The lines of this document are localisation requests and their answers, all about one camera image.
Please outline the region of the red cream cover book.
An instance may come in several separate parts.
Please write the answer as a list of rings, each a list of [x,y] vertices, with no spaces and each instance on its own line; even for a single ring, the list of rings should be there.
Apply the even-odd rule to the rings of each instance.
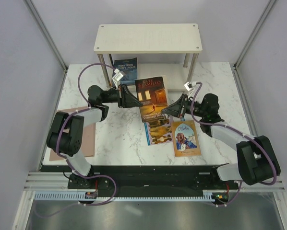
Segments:
[[[143,123],[168,119],[161,111],[168,106],[164,76],[135,80],[136,94],[142,103],[140,115]]]

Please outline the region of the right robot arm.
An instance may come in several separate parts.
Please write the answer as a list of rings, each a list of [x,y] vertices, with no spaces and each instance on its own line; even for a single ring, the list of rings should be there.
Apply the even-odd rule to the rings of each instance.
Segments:
[[[186,114],[193,119],[200,117],[198,123],[202,132],[218,139],[236,151],[237,163],[217,167],[210,176],[214,188],[222,188],[227,181],[243,181],[247,185],[274,185],[281,170],[271,142],[266,136],[246,135],[228,125],[219,115],[218,96],[208,93],[201,102],[186,94],[162,109],[162,113],[183,118]]]

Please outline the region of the Nineteen Eighty-Four book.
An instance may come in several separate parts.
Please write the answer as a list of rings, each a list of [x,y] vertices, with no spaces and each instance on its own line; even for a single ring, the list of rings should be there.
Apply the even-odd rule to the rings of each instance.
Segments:
[[[120,80],[121,84],[128,86],[135,84],[137,79],[137,58],[115,60],[113,67],[125,74]]]

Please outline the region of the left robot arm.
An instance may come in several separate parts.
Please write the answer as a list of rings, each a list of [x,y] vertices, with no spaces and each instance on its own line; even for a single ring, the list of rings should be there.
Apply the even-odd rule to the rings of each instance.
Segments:
[[[92,165],[81,152],[84,128],[105,120],[109,107],[116,103],[119,108],[142,107],[142,103],[124,84],[107,91],[92,85],[88,91],[88,107],[77,112],[56,112],[46,140],[48,148],[66,160],[72,170],[69,189],[91,188],[95,184]]]

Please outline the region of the dog picture book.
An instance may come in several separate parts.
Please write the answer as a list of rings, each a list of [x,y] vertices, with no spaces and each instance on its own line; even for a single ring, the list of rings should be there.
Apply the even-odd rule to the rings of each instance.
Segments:
[[[144,123],[148,146],[172,142],[171,119]]]

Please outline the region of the Othello book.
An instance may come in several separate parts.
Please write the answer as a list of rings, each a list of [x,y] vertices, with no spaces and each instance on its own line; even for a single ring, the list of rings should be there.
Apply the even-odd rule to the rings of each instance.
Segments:
[[[193,120],[172,123],[175,157],[201,156],[195,122]]]

